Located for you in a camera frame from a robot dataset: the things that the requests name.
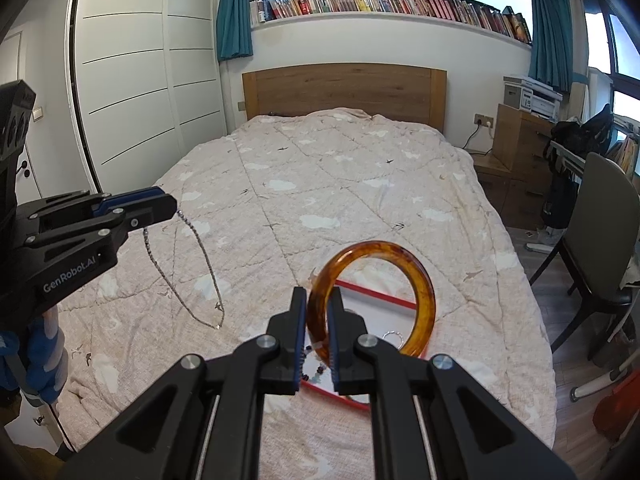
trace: wooden floor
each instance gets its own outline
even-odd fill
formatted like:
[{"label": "wooden floor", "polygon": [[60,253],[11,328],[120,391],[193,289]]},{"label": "wooden floor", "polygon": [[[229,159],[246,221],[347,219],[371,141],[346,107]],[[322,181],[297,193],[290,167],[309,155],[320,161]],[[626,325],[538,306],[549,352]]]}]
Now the wooden floor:
[{"label": "wooden floor", "polygon": [[[536,241],[536,237],[528,237],[522,229],[507,228],[507,231],[527,277],[531,277],[545,259],[544,254],[533,253],[524,248],[526,242]],[[571,284],[569,273],[558,256],[532,286],[549,341],[553,341],[562,332],[578,310],[580,294],[574,292],[570,297],[566,294]],[[554,451],[574,468],[580,480],[591,480],[597,476],[609,450],[608,441],[596,432],[591,421],[597,403],[609,394],[609,390],[603,390],[576,403],[569,400],[571,388],[605,372],[586,359],[589,342],[596,332],[594,323],[602,322],[603,319],[600,318],[583,323],[554,353],[558,398],[558,428]]]}]

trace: silver chain necklace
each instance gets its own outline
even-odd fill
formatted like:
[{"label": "silver chain necklace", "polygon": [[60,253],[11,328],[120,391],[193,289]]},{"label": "silver chain necklace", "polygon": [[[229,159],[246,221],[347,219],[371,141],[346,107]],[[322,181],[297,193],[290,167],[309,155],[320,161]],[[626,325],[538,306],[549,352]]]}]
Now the silver chain necklace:
[{"label": "silver chain necklace", "polygon": [[220,312],[222,312],[222,318],[220,318],[220,323],[218,323],[217,325],[213,325],[211,323],[207,323],[206,321],[203,321],[203,320],[199,319],[193,313],[193,311],[187,306],[187,304],[184,303],[184,301],[180,297],[180,294],[178,294],[178,291],[175,290],[175,287],[169,281],[169,279],[167,278],[166,274],[162,271],[162,269],[160,268],[160,265],[158,265],[158,262],[156,261],[156,259],[154,258],[153,254],[151,253],[151,246],[149,245],[149,231],[145,227],[144,229],[142,229],[142,234],[145,237],[146,254],[149,255],[149,258],[151,259],[151,262],[156,266],[156,269],[160,273],[160,276],[162,276],[162,278],[165,280],[166,284],[169,285],[169,288],[171,289],[172,293],[175,294],[175,297],[178,298],[178,301],[180,301],[180,304],[190,314],[190,316],[193,317],[193,319],[196,320],[198,323],[201,323],[204,326],[208,326],[210,328],[213,328],[214,330],[220,330],[220,327],[222,327],[222,323],[225,320],[225,307],[222,305],[222,296],[220,295],[220,289],[218,288],[218,282],[216,281],[216,277],[213,274],[213,269],[211,268],[211,262],[209,261],[209,256],[207,256],[207,251],[205,251],[205,249],[204,249],[204,245],[202,244],[202,240],[200,240],[200,236],[198,235],[198,232],[196,231],[196,228],[191,224],[191,222],[187,219],[187,217],[184,215],[184,213],[182,211],[180,211],[178,209],[176,214],[180,217],[180,220],[182,220],[185,224],[188,225],[189,229],[191,229],[191,231],[193,231],[193,234],[195,234],[196,240],[198,241],[198,245],[202,249],[202,254],[204,254],[204,259],[207,261],[207,267],[209,267],[209,273],[211,274],[211,279],[213,280],[213,286],[215,287],[216,294],[218,295],[218,302],[216,303],[216,309],[218,309]]}]

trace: comforter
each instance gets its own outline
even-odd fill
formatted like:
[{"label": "comforter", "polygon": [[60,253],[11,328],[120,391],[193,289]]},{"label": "comforter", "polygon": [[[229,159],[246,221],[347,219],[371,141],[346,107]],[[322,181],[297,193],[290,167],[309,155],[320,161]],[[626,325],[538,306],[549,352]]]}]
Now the comforter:
[{"label": "comforter", "polygon": [[[158,185],[197,229],[225,305],[220,330],[180,305],[141,232],[119,263],[60,305],[71,372],[59,408],[82,446],[182,355],[230,353],[288,309],[341,248],[396,242],[424,264],[436,294],[426,356],[446,352],[548,446],[556,428],[552,357],[539,307],[471,157],[433,128],[337,108],[259,116],[194,148]],[[212,279],[179,219],[150,246],[193,313],[220,320]],[[413,299],[402,273],[359,260],[341,279]],[[303,389],[267,396],[260,477],[373,477],[367,414]]]}]

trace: power outlet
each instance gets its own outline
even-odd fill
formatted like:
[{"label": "power outlet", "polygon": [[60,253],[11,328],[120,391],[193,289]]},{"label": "power outlet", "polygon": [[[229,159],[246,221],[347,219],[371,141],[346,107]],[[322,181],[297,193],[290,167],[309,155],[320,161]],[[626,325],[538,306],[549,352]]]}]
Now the power outlet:
[{"label": "power outlet", "polygon": [[480,121],[481,126],[486,126],[487,128],[494,127],[494,118],[489,117],[488,115],[475,114],[474,124],[478,124],[478,121]]}]

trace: power cord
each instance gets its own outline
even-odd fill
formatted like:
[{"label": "power cord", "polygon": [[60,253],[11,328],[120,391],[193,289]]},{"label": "power cord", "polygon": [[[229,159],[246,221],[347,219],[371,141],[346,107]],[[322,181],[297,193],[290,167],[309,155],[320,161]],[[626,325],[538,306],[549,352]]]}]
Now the power cord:
[{"label": "power cord", "polygon": [[473,136],[478,133],[478,130],[480,129],[480,126],[482,125],[482,121],[480,119],[478,119],[478,122],[476,123],[478,125],[478,127],[476,128],[476,130],[469,135],[469,138],[466,140],[465,145],[462,146],[462,149],[464,150],[466,148],[466,146],[468,145],[469,141],[473,138]]},{"label": "power cord", "polygon": [[60,424],[60,419],[58,418],[58,416],[56,415],[56,410],[53,409],[53,406],[51,406],[49,403],[47,403],[47,406],[49,407],[50,411],[51,411],[51,415],[53,415],[53,418],[56,419],[56,422],[58,424],[58,427],[60,428],[60,431],[62,432],[62,435],[65,437],[66,442],[69,444],[69,448],[71,449],[71,451],[73,451],[74,453],[76,453],[76,448],[74,447],[74,445],[71,443],[71,440],[69,439],[68,435],[66,434],[65,428],[62,427],[62,424]]}]

